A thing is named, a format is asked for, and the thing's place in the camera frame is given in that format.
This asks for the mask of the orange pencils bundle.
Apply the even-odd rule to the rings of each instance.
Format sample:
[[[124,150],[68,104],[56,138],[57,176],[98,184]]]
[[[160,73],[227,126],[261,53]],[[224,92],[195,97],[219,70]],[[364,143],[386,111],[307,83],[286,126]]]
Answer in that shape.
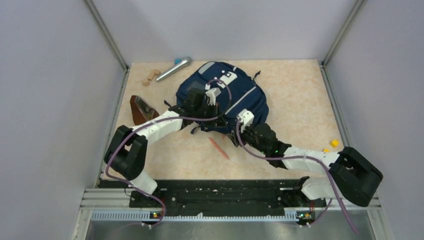
[[[208,140],[226,160],[230,159],[230,157],[223,151],[223,149],[211,137],[209,137]]]

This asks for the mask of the navy blue student backpack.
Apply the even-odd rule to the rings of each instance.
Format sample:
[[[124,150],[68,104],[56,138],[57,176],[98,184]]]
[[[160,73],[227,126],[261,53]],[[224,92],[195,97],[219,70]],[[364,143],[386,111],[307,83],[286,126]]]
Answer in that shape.
[[[219,106],[218,114],[223,115],[215,121],[196,121],[204,132],[230,134],[236,130],[237,115],[244,109],[254,115],[252,125],[264,124],[269,114],[267,97],[254,77],[247,75],[242,69],[221,61],[209,61],[203,64],[191,76],[184,80],[176,92],[176,106],[170,110],[181,108],[188,99],[192,88],[205,90],[206,84],[213,79],[211,88],[219,88],[221,93],[216,97]]]

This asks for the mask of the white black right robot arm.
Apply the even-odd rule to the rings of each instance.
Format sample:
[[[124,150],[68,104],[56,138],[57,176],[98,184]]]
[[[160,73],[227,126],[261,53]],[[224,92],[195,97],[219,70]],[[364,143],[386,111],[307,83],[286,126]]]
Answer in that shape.
[[[303,170],[323,174],[324,178],[305,176],[293,192],[299,206],[307,206],[320,198],[346,199],[359,207],[367,207],[384,175],[353,147],[341,151],[324,152],[295,147],[278,140],[266,123],[235,126],[226,135],[236,147],[250,146],[259,151],[248,151],[255,158],[267,161],[275,168]]]

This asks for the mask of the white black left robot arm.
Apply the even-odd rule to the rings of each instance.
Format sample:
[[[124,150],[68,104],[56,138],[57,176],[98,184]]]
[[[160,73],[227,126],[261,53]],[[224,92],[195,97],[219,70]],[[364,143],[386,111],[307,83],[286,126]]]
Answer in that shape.
[[[221,90],[192,88],[180,104],[134,127],[122,125],[115,131],[104,156],[107,169],[113,169],[123,181],[142,191],[141,200],[149,207],[160,202],[157,182],[145,170],[148,146],[193,122],[221,122],[218,103]]]

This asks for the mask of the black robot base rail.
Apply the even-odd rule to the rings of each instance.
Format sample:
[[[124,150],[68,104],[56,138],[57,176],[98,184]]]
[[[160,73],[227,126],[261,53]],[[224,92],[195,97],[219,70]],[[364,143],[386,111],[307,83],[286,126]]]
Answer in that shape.
[[[309,200],[301,179],[158,180],[154,198],[120,181],[101,180],[100,189],[123,189],[129,208],[149,212],[144,223],[163,221],[284,221],[307,226],[319,220],[332,201]]]

